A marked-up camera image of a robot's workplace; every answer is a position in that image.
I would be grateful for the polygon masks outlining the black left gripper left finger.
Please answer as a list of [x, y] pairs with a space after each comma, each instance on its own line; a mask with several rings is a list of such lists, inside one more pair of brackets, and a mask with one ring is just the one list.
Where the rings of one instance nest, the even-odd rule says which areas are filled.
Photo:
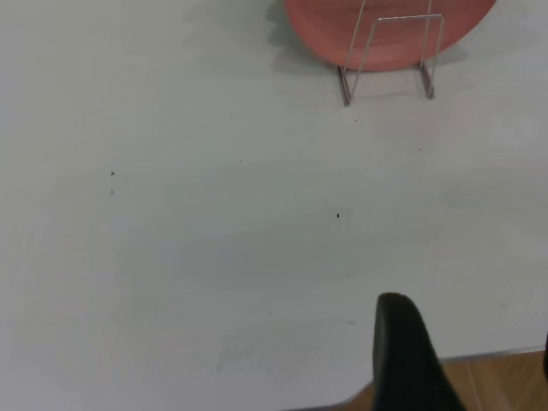
[[406, 295], [377, 299], [372, 371], [373, 410], [463, 410], [425, 322]]

